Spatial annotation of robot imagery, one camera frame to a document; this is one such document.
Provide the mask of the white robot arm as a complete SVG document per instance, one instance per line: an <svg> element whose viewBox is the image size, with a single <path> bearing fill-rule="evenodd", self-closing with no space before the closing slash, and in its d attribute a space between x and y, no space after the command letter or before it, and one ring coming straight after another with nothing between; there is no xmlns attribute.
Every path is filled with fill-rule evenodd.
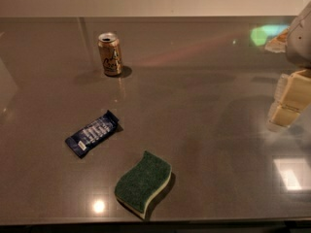
<svg viewBox="0 0 311 233"><path fill-rule="evenodd" d="M291 25L270 40L265 49L283 53L300 71L282 74L267 117L267 128L278 132L289 128L311 104L311 2Z"/></svg>

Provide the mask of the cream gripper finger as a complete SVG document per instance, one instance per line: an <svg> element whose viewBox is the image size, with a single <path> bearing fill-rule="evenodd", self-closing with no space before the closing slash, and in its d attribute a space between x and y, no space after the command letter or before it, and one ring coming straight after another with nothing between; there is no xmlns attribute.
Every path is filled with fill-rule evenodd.
<svg viewBox="0 0 311 233"><path fill-rule="evenodd" d="M267 128L279 132L289 128L311 104L311 70L282 74L267 118Z"/></svg>

